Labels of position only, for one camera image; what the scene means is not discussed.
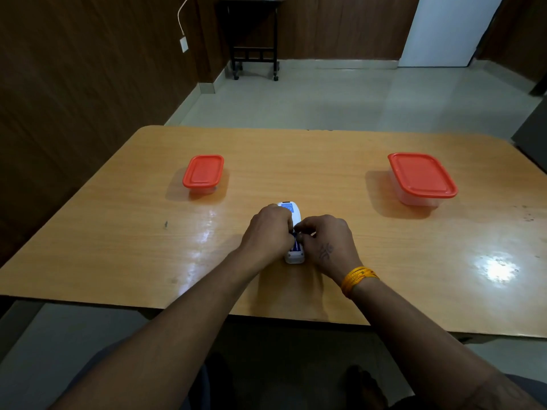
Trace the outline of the person's left hand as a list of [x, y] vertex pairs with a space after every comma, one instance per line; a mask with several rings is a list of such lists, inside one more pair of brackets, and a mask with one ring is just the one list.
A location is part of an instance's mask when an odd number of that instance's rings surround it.
[[274, 207], [270, 204], [263, 207], [250, 220], [243, 234], [238, 250], [253, 267], [263, 269], [270, 263], [283, 258], [287, 252], [276, 252], [274, 245]]

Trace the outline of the person's right hand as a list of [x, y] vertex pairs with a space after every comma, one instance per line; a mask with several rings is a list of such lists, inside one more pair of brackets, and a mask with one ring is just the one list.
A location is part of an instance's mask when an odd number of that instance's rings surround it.
[[310, 216], [294, 226], [297, 234], [314, 234], [314, 255], [305, 257], [339, 287], [354, 268], [363, 266], [352, 232], [344, 219]]

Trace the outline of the white remote control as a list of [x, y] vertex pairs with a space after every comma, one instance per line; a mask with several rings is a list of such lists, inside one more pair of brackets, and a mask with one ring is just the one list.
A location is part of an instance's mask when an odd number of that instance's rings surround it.
[[[291, 221], [293, 225], [301, 222], [301, 213], [299, 207], [293, 201], [283, 201], [277, 203], [278, 206], [284, 207], [291, 212]], [[297, 240], [297, 233], [292, 230], [293, 246], [284, 256], [284, 261], [289, 265], [299, 265], [305, 261], [305, 253], [303, 247]]]

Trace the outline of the person's left forearm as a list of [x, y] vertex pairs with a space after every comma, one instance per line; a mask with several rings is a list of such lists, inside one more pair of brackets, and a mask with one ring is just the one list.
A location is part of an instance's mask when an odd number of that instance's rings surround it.
[[276, 255], [237, 248], [123, 341], [50, 410], [176, 410], [249, 282]]

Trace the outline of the person's right forearm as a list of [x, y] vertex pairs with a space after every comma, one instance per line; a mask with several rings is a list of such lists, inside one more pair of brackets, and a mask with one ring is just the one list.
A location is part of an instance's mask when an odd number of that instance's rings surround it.
[[378, 278], [362, 279], [350, 295], [430, 408], [547, 410]]

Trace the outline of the yellow thread wristband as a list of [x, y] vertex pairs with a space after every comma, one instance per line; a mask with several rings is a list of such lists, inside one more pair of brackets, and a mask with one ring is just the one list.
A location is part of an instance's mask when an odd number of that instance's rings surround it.
[[379, 277], [377, 274], [364, 266], [356, 267], [352, 269], [342, 280], [340, 289], [346, 298], [351, 298], [353, 288], [359, 284], [363, 279]]

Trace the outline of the small red-lidded plastic container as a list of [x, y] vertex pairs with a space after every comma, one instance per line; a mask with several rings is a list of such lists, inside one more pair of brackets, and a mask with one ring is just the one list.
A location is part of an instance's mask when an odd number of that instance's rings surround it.
[[212, 194], [222, 179], [223, 167], [224, 158], [221, 155], [194, 156], [188, 163], [182, 184], [190, 195]]

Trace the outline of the large red-lidded plastic container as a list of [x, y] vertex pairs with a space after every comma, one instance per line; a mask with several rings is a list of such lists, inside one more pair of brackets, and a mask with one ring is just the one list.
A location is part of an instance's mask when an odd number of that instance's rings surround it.
[[402, 204], [436, 208], [458, 194], [458, 188], [448, 171], [433, 156], [396, 152], [387, 158], [393, 189]]

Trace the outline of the person's right foot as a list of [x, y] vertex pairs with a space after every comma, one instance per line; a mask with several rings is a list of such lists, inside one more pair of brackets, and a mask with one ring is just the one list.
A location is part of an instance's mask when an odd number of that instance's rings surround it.
[[345, 372], [346, 410], [387, 410], [388, 401], [377, 381], [359, 365]]

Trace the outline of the black wheeled side table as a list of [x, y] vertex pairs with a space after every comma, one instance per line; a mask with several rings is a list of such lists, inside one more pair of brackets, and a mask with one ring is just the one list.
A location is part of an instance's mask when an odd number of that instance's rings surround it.
[[278, 81], [278, 9], [285, 0], [219, 0], [216, 6], [228, 44], [230, 70], [234, 80], [244, 64], [271, 67]]

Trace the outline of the white door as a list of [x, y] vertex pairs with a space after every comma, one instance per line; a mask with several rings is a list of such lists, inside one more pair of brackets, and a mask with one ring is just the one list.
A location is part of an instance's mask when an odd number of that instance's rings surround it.
[[463, 68], [502, 0], [420, 0], [400, 68]]

